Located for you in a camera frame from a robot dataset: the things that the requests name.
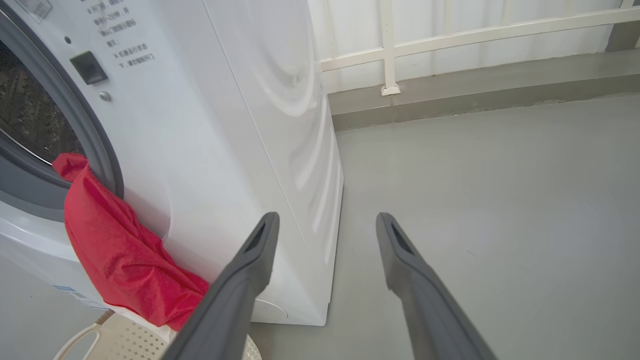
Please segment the concrete floor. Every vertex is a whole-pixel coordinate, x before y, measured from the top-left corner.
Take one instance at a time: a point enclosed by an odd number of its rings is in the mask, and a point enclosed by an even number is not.
[[[500,359],[637,359],[640,97],[343,131],[324,327],[252,324],[265,360],[412,359],[374,220],[393,214]]]

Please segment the sticker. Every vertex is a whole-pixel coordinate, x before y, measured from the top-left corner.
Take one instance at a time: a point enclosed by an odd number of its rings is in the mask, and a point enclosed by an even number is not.
[[[47,0],[16,0],[29,15],[39,24],[44,20],[49,11],[51,3]]]
[[[143,13],[132,9],[136,6],[134,1],[82,0],[69,6],[78,27],[92,34],[92,42],[101,54],[109,54],[108,58],[116,65],[113,69],[139,69],[156,60],[140,24]]]
[[[68,286],[58,286],[58,285],[54,285],[54,287],[58,290],[62,290],[65,293],[68,293],[69,295],[71,295],[74,299],[81,301],[84,305],[87,305],[88,307],[92,308],[92,309],[98,309],[98,310],[106,310],[107,308],[104,307],[101,304],[98,304],[97,302],[93,301],[92,299],[89,299],[88,297],[80,294],[79,292],[77,292],[76,290],[73,290],[72,288],[69,288]]]

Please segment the red towel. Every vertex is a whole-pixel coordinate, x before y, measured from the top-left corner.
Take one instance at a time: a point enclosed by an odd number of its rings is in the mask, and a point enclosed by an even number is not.
[[[65,227],[104,301],[180,331],[209,284],[173,262],[162,240],[96,179],[84,156],[60,154],[53,168],[73,181],[65,200]]]

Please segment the washing machine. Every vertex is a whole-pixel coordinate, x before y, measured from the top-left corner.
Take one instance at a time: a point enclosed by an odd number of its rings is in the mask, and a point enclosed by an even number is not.
[[[280,214],[253,321],[324,325],[343,174],[305,0],[0,1],[0,254],[87,306],[61,152],[213,282]]]

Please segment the white railing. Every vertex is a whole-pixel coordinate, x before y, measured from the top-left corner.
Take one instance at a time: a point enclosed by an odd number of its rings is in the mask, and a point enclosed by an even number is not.
[[[449,47],[476,44],[505,38],[525,37],[527,35],[551,33],[554,31],[589,28],[591,26],[640,20],[640,6],[633,6],[634,0],[622,0],[620,8],[617,9],[581,13],[578,15],[572,15],[574,0],[563,0],[563,17],[512,24],[510,16],[511,0],[504,0],[500,26],[451,33],[453,1],[454,0],[445,0],[444,35],[394,44],[392,0],[380,0],[382,47],[360,51],[359,53],[337,55],[337,47],[335,46],[335,37],[333,35],[332,22],[330,19],[329,2],[328,0],[325,0],[325,11],[328,16],[327,29],[333,57],[322,60],[322,70],[329,71],[382,60],[384,61],[385,69],[385,85],[382,88],[382,96],[386,96],[398,94],[400,92],[400,89],[396,84],[395,64],[395,59],[400,56],[425,53],[427,51],[447,49]]]

